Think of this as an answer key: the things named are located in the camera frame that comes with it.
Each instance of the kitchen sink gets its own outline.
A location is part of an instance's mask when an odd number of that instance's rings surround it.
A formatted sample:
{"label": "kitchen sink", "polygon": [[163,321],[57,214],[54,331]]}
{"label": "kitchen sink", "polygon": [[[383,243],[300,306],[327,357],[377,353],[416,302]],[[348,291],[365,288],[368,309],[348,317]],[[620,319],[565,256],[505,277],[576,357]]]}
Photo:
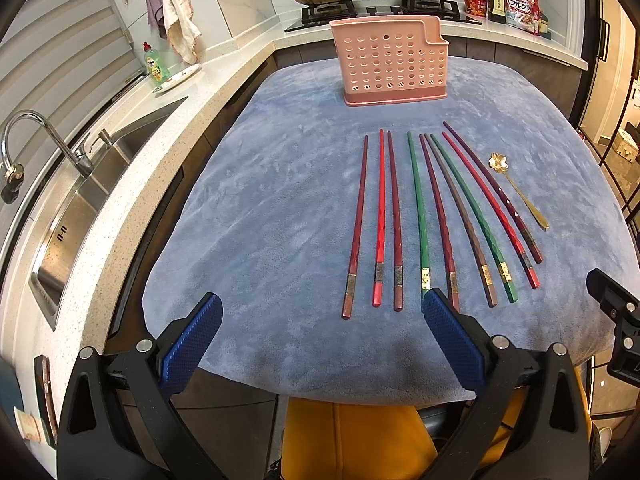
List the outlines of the kitchen sink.
{"label": "kitchen sink", "polygon": [[78,251],[116,183],[145,142],[184,101],[176,101],[111,135],[92,158],[94,170],[79,178],[66,196],[40,244],[29,285],[53,330],[66,282]]}

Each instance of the faucet head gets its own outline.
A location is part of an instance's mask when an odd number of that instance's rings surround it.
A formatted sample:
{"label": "faucet head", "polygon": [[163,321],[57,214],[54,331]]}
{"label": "faucet head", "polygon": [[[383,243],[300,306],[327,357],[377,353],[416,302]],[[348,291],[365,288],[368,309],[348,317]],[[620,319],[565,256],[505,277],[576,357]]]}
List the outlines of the faucet head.
{"label": "faucet head", "polygon": [[18,191],[24,182],[24,167],[21,164],[12,164],[4,174],[5,186],[0,196],[5,204],[11,204],[18,198]]}

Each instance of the green dish soap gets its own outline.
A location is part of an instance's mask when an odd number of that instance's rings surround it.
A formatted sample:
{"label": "green dish soap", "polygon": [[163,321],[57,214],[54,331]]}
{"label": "green dish soap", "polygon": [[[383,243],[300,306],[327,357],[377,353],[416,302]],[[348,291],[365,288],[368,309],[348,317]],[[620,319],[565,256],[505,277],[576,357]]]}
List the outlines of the green dish soap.
{"label": "green dish soap", "polygon": [[156,86],[160,86],[167,79],[169,79],[171,75],[169,74],[169,71],[164,65],[164,61],[162,61],[162,58],[160,57],[160,55],[154,49],[151,48],[151,45],[149,45],[145,41],[143,47],[145,49],[146,68],[149,70],[151,77],[156,83]]}

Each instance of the flower-shaped spoon head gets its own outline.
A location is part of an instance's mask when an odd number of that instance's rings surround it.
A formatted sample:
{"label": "flower-shaped spoon head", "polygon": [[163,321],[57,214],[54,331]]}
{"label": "flower-shaped spoon head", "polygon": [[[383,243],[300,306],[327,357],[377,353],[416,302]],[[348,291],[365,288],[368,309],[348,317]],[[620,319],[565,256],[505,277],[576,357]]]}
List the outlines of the flower-shaped spoon head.
{"label": "flower-shaped spoon head", "polygon": [[498,173],[506,173],[506,171],[509,169],[509,165],[507,164],[507,157],[501,155],[500,153],[491,154],[491,158],[489,159],[489,166],[491,166],[492,170],[495,170]]}

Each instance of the speckled white countertop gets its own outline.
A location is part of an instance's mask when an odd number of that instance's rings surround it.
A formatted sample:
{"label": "speckled white countertop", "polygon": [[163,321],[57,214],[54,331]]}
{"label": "speckled white countertop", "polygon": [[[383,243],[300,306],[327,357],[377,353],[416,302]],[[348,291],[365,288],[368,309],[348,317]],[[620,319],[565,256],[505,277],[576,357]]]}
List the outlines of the speckled white countertop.
{"label": "speckled white countertop", "polygon": [[[36,415],[33,359],[50,359],[56,415],[79,350],[102,351],[113,309],[134,252],[165,190],[206,127],[245,80],[276,50],[330,40],[328,26],[284,33],[295,18],[274,16],[232,40],[231,53],[210,60],[203,70],[175,89],[155,96],[146,78],[131,89],[92,127],[114,132],[162,106],[188,97],[158,128],[121,177],[88,232],[62,297],[52,332],[28,285],[37,247],[50,219],[69,192],[77,173],[63,161],[47,184],[20,235],[0,303],[0,354],[16,370],[25,410]],[[443,23],[442,33],[511,44],[578,66],[586,63],[559,44],[495,23]],[[228,52],[231,48],[221,49]],[[55,452],[29,443],[34,455],[55,476]]]}

